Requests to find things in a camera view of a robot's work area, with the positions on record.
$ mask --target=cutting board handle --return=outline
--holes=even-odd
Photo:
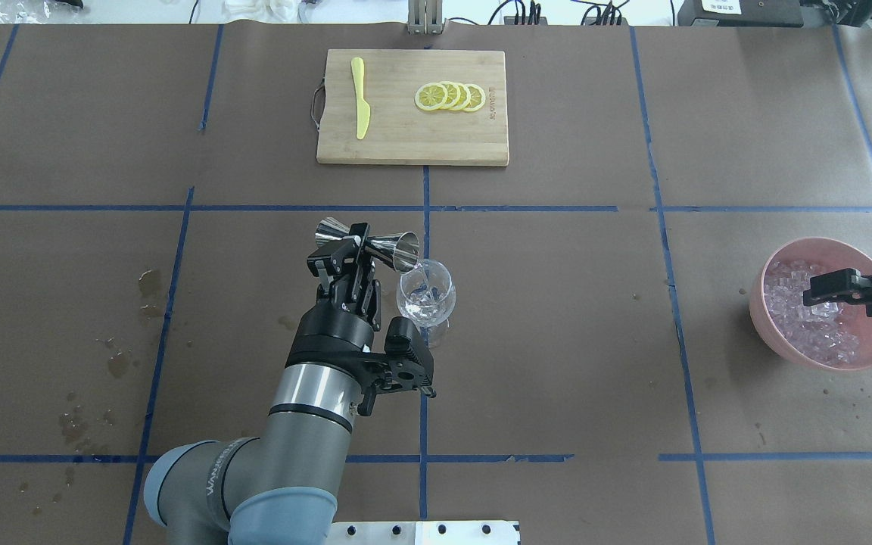
[[[322,96],[322,110],[319,111],[319,95]],[[315,123],[315,130],[322,130],[322,115],[325,114],[325,77],[322,77],[322,82],[315,87],[315,93],[312,95],[311,117]]]

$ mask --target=wooden cutting board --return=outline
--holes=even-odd
[[[366,62],[366,100],[372,115],[366,137],[356,139],[352,58]],[[421,111],[422,84],[452,80],[487,91],[479,111]],[[440,49],[329,49],[319,163],[359,165],[505,166],[506,58],[502,51]]]

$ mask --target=yellow knife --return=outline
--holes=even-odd
[[[356,83],[356,138],[363,139],[369,130],[369,115],[372,113],[366,102],[366,62],[363,58],[352,59],[352,80]]]

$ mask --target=wine glass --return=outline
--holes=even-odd
[[[419,260],[414,269],[399,276],[395,303],[399,313],[422,331],[430,347],[439,345],[456,307],[456,286],[450,271],[434,259]]]

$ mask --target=pink bowl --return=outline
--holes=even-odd
[[[765,261],[755,284],[749,294],[749,314],[755,330],[762,340],[772,348],[776,354],[793,363],[801,363],[814,369],[836,370],[837,372],[850,372],[850,370],[862,370],[872,368],[872,318],[866,317],[866,310],[858,306],[857,313],[851,321],[851,331],[859,337],[859,355],[857,361],[847,366],[827,366],[804,356],[802,352],[793,348],[783,334],[776,329],[769,316],[769,309],[765,306],[765,272],[772,263],[777,261],[804,260],[809,263],[819,263],[827,270],[858,269],[863,275],[872,275],[872,259],[863,252],[858,251],[851,245],[834,241],[832,238],[800,238],[784,245]]]

